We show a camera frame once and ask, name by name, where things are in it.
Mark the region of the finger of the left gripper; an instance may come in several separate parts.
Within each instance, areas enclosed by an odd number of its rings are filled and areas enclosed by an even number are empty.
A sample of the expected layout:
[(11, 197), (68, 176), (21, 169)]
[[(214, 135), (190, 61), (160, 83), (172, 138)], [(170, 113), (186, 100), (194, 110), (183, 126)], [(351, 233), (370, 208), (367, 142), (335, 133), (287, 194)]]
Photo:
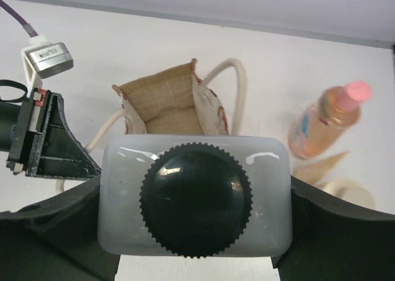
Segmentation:
[(25, 175), (27, 177), (89, 180), (101, 174), (101, 168), (75, 138), (65, 118), (61, 94), (48, 91), (40, 129), (33, 143)]

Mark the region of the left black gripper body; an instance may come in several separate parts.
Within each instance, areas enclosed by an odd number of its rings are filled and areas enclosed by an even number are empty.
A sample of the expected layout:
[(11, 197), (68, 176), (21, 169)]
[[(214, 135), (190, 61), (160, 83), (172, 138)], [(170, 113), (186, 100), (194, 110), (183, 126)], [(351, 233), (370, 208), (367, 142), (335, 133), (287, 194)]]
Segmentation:
[(42, 131), (49, 91), (33, 90), (20, 105), (1, 101), (1, 151), (8, 154), (6, 167), (18, 175), (27, 169), (35, 135)]

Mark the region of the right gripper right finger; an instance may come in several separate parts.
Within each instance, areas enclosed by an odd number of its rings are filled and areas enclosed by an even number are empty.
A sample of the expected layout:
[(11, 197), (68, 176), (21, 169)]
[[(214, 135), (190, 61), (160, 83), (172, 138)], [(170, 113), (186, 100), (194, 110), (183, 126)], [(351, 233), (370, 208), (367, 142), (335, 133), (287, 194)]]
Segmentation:
[(394, 215), (291, 179), (293, 240), (272, 258), (281, 280), (394, 280)]

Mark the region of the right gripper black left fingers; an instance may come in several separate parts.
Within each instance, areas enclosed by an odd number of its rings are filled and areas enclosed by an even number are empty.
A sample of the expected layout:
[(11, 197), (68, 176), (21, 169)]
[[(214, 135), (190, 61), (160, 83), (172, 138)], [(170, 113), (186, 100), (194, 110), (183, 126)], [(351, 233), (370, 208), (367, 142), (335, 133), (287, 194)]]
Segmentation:
[(100, 178), (1, 213), (1, 280), (114, 280), (120, 255), (98, 242)]

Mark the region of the cream wide-cap bottle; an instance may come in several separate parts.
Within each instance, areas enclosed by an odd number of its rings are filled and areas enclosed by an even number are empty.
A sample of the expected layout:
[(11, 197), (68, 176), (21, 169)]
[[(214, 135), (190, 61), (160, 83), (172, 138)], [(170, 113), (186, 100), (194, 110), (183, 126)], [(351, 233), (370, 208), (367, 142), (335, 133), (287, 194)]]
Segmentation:
[(318, 188), (348, 203), (363, 208), (376, 209), (373, 195), (354, 180), (340, 178), (320, 184)]

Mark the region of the brown canvas bag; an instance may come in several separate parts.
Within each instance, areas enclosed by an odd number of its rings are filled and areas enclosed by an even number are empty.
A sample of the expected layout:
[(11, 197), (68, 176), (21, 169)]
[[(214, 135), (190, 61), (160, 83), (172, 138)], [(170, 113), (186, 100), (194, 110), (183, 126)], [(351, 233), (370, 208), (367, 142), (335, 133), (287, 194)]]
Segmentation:
[[(200, 79), (196, 75), (196, 63), (192, 59), (154, 75), (113, 85), (122, 107), (85, 146), (86, 151), (92, 152), (119, 119), (124, 120), (126, 134), (239, 135), (247, 90), (244, 66), (239, 60), (229, 58)], [(208, 85), (230, 67), (235, 70), (237, 90), (233, 120), (229, 124), (218, 95)]]

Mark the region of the peach pink-capped bottle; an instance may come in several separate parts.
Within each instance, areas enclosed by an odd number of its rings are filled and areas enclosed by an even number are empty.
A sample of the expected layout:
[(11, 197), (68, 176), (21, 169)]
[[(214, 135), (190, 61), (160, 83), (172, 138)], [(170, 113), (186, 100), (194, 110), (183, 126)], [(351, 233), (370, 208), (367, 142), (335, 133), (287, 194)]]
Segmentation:
[(288, 135), (291, 152), (301, 159), (322, 154), (359, 121), (361, 105), (371, 94), (370, 85), (363, 81), (326, 89), (292, 124)]

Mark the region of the white bottle grey cap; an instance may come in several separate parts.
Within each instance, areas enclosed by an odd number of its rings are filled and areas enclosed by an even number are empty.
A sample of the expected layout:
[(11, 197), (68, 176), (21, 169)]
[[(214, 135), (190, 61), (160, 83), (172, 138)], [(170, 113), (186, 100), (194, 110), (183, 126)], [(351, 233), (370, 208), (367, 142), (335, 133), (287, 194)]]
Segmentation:
[(98, 242), (107, 252), (277, 257), (292, 238), (289, 154), (274, 138), (136, 134), (104, 150)]

